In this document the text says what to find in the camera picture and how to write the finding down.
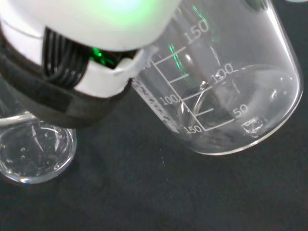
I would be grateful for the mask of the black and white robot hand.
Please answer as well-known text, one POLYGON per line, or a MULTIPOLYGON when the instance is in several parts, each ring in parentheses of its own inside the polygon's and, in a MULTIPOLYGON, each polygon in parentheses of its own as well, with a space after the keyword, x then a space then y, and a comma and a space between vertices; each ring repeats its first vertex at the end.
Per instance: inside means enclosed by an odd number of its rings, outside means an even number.
POLYGON ((100 122, 156 53, 178 0, 3 0, 0 75, 24 107, 2 126, 100 122))

